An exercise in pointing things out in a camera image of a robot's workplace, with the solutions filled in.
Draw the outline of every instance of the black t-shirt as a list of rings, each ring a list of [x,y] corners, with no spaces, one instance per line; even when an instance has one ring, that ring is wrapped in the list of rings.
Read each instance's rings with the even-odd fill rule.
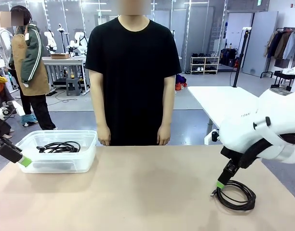
[[[91,32],[85,67],[104,75],[111,144],[156,144],[164,78],[181,73],[171,31],[150,21],[132,32],[115,18]]]

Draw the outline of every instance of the green jacket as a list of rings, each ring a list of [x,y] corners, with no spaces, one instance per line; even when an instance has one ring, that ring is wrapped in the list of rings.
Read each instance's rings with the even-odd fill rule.
[[[21,82],[28,84],[31,79],[33,78],[36,69],[41,61],[42,53],[43,53],[43,45],[41,42],[39,29],[34,24],[29,24],[27,26],[27,32],[28,32],[28,40],[26,40],[27,43],[27,52],[26,52],[26,58],[22,61],[21,64]],[[18,34],[24,34],[25,33],[25,26],[19,26],[16,32],[16,35]],[[14,69],[14,62],[13,62],[13,54],[11,55],[10,61],[9,61],[9,67]]]

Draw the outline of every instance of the gray stool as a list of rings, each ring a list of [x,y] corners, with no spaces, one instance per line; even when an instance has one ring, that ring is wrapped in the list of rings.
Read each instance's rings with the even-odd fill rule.
[[[81,84],[78,78],[66,78],[66,95],[69,96],[70,93],[75,91],[76,95],[82,93]]]

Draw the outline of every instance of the cardboard box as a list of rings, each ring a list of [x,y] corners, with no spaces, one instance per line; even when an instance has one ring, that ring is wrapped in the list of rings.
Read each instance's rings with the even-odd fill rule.
[[[61,54],[51,54],[52,59],[69,59],[70,56],[68,53],[61,53]]]

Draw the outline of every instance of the clear plastic bin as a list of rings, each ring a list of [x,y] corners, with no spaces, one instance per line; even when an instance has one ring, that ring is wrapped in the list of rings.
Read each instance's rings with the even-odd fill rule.
[[[87,172],[96,153],[96,131],[90,130],[47,130],[34,131],[25,136],[17,147],[33,162],[19,167],[25,173],[82,173]],[[37,146],[52,142],[75,141],[81,146],[78,153],[39,153]]]

